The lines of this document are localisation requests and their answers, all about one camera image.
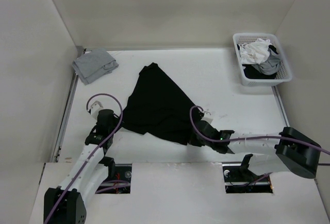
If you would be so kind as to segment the black tank top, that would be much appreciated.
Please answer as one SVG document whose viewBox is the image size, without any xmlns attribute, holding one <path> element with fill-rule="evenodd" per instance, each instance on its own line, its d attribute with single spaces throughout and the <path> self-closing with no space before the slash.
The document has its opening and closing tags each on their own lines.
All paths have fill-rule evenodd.
<svg viewBox="0 0 330 224">
<path fill-rule="evenodd" d="M 123 110 L 122 127 L 187 145 L 192 133 L 190 109 L 194 105 L 158 64 L 152 63 L 139 73 Z"/>
</svg>

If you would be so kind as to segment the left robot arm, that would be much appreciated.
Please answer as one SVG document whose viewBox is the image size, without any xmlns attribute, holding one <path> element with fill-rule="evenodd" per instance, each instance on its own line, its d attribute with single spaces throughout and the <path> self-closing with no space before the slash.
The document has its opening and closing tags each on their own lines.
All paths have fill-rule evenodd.
<svg viewBox="0 0 330 224">
<path fill-rule="evenodd" d="M 65 179 L 44 194 L 44 223 L 85 223 L 87 202 L 100 184 L 116 176 L 114 159 L 105 154 L 112 145 L 119 117 L 110 109 L 99 110 L 96 125 Z"/>
</svg>

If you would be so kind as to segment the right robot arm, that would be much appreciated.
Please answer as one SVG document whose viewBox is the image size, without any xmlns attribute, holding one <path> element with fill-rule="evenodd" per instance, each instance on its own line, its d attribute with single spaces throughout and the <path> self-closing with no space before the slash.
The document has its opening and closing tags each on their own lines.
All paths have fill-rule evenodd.
<svg viewBox="0 0 330 224">
<path fill-rule="evenodd" d="M 321 153 L 318 143 L 291 127 L 283 128 L 278 135 L 247 135 L 234 130 L 218 131 L 205 120 L 193 125 L 189 144 L 208 146 L 221 154 L 243 153 L 239 174 L 247 181 L 282 171 L 314 179 Z"/>
</svg>

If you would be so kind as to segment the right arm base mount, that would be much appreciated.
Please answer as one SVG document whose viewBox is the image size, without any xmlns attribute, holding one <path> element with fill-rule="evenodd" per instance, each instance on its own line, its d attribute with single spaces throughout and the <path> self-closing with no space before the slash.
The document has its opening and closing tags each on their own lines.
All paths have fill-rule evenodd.
<svg viewBox="0 0 330 224">
<path fill-rule="evenodd" d="M 240 164 L 223 164 L 222 170 L 227 194 L 273 193 L 270 173 L 258 176 Z"/>
</svg>

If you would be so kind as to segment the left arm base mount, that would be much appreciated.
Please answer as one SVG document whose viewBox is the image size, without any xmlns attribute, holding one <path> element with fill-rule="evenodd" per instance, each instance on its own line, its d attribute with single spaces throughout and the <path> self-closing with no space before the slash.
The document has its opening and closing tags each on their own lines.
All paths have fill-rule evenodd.
<svg viewBox="0 0 330 224">
<path fill-rule="evenodd" d="M 97 194 L 129 194 L 132 164 L 116 164 L 109 176 L 96 190 Z"/>
</svg>

